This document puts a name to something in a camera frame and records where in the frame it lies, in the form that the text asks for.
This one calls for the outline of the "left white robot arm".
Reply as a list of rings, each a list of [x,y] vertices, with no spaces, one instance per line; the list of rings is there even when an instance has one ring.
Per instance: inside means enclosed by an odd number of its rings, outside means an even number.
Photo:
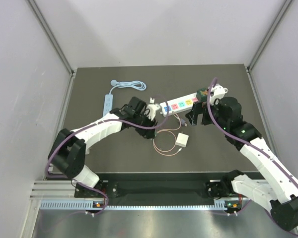
[[[74,129],[62,129],[54,141],[49,154],[48,164],[57,168],[64,177],[85,185],[91,196],[99,196],[103,185],[99,176],[85,165],[89,149],[102,139],[133,127],[145,139],[155,137],[156,113],[161,106],[151,98],[149,103],[132,97],[121,108],[114,108],[101,119],[89,125]]]

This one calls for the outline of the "dark green plug adapter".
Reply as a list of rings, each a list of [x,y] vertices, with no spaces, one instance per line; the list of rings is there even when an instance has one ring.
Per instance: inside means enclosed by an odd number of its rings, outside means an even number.
[[[206,102],[208,96],[208,88],[201,88],[197,90],[196,98],[199,102]]]

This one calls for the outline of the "white multicolour power strip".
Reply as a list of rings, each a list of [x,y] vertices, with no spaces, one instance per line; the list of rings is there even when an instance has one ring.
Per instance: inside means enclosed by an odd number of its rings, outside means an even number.
[[[167,114],[172,115],[191,110],[195,102],[198,102],[197,92],[169,100],[167,101],[168,106],[166,102],[162,102],[159,105],[162,110],[161,114],[165,117]]]

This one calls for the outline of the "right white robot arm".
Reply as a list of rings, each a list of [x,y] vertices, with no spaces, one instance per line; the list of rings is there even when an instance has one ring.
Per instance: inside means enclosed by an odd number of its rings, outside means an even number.
[[[202,125],[213,124],[226,140],[246,157],[266,180],[260,184],[245,173],[234,170],[221,179],[222,191],[227,196],[236,193],[246,196],[268,212],[273,221],[289,232],[298,226],[298,180],[274,155],[261,133],[246,122],[242,107],[234,97],[216,99],[208,105],[206,100],[196,101],[186,118],[196,125],[202,115]]]

